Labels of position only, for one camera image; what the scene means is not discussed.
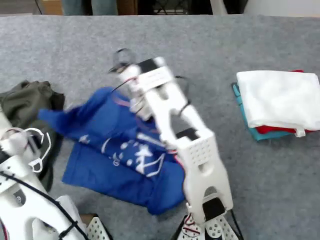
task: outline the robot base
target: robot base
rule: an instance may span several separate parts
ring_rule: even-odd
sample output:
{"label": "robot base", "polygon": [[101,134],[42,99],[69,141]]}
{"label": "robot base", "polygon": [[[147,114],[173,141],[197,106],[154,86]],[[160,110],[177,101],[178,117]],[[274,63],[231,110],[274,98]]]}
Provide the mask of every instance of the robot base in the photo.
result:
{"label": "robot base", "polygon": [[207,221],[201,228],[189,214],[183,219],[171,240],[239,240],[239,238],[224,216]]}

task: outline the floor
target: floor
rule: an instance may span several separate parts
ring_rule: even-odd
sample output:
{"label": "floor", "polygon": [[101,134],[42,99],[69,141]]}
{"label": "floor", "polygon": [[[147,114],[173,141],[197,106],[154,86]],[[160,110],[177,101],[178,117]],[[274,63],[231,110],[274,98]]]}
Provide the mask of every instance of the floor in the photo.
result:
{"label": "floor", "polygon": [[0,16],[29,14],[40,14],[35,0],[0,0]]}

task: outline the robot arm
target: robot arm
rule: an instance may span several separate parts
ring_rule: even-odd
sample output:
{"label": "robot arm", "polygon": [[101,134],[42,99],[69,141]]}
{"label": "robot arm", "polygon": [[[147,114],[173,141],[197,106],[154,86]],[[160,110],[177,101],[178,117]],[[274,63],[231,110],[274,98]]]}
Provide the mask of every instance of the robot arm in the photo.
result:
{"label": "robot arm", "polygon": [[[9,178],[14,176],[48,195],[28,166],[28,163],[39,155],[34,139],[26,131],[12,127],[6,116],[0,112],[0,219],[9,232],[10,240],[57,240],[59,233],[67,230],[72,224],[48,199]],[[19,189],[25,196],[23,205],[14,196]],[[62,196],[58,201],[64,209],[68,209],[69,217],[71,216],[79,223],[80,228],[85,230],[72,200],[68,196]],[[55,228],[57,232],[48,232],[43,222]],[[85,238],[73,227],[63,239]]]}
{"label": "robot arm", "polygon": [[[130,80],[132,102],[140,104],[135,107],[131,102],[131,110],[144,120],[153,116],[160,140],[181,159],[186,205],[195,223],[202,226],[232,209],[228,174],[219,157],[215,134],[184,96],[165,60],[156,57],[131,64],[121,70],[119,78]],[[171,127],[171,114],[180,116],[190,128],[177,136]]]}

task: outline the teal cloth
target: teal cloth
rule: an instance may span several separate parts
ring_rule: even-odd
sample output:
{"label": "teal cloth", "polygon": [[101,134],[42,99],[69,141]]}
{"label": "teal cloth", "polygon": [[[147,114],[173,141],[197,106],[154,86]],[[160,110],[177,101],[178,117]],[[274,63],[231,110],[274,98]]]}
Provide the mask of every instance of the teal cloth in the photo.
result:
{"label": "teal cloth", "polygon": [[[246,119],[244,105],[242,104],[242,98],[241,98],[241,94],[239,91],[239,86],[236,82],[234,82],[231,84],[231,87],[234,92],[236,102],[238,103],[238,105],[240,107],[244,123],[248,127],[248,122]],[[266,134],[261,134],[255,128],[248,127],[248,129],[249,129],[249,132],[251,133],[251,135],[253,136],[253,138],[257,141],[265,140],[265,139],[276,139],[276,138],[281,138],[281,137],[284,137],[287,135],[292,135],[292,133],[286,132],[286,131],[270,131]]]}

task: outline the gray carpet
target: gray carpet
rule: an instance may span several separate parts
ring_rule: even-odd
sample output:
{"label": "gray carpet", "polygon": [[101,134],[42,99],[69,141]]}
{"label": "gray carpet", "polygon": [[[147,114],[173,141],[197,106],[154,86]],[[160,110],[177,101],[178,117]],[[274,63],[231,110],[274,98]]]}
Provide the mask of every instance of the gray carpet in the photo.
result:
{"label": "gray carpet", "polygon": [[[112,54],[163,56],[192,79],[190,98],[215,131],[229,173],[234,211],[246,240],[320,236],[319,133],[256,142],[230,84],[247,70],[294,70],[320,76],[320,18],[250,16],[26,16],[0,18],[0,91],[49,81],[78,105],[103,86]],[[68,194],[81,213],[98,213],[116,240],[168,240],[185,207],[151,216],[145,208],[61,182],[73,143],[54,167],[54,197]]]}

